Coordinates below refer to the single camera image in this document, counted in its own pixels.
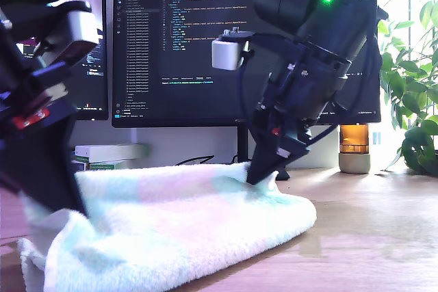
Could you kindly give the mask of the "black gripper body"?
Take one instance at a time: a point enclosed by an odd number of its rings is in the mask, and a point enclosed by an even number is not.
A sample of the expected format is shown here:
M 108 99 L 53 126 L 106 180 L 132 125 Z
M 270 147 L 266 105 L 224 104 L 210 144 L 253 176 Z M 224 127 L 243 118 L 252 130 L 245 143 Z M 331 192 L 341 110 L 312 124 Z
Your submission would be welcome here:
M 292 60 L 282 61 L 279 69 L 268 78 L 265 107 L 275 108 L 310 128 L 344 86 L 350 66 L 349 59 L 324 49 L 297 53 Z M 308 146 L 329 134 L 346 117 L 348 111 L 342 106 L 337 110 L 340 119 L 321 134 L 310 135 Z

